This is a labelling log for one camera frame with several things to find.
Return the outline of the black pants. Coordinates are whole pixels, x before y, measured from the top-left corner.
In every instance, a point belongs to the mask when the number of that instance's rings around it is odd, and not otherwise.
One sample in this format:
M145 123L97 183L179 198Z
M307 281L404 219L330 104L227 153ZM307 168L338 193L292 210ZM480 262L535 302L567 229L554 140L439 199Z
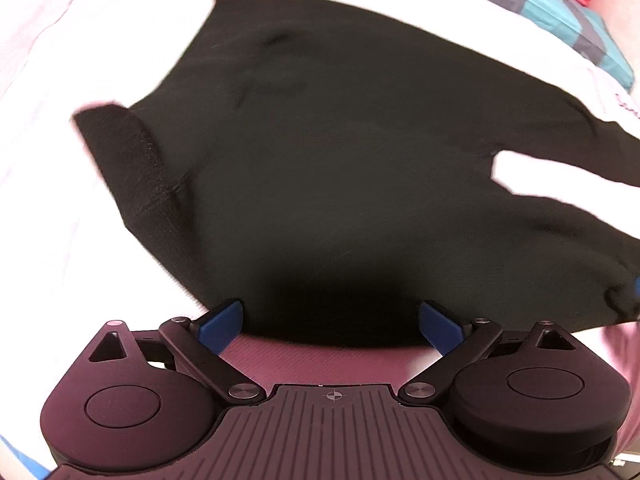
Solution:
M638 240L491 177L515 153L634 186L638 141L381 14L219 0L156 90L74 121L127 229L249 334L405 346L425 299L517 330L638 318Z

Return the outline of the pink printed duvet cover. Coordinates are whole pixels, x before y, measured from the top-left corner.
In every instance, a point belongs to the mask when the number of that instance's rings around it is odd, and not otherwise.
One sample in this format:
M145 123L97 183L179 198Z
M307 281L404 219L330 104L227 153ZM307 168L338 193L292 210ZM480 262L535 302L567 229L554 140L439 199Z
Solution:
M427 25L639 128L639 95L486 0L336 0ZM1 0L1 433L46 468L50 391L100 326L200 306L125 229L70 118L134 104L165 77L215 0Z

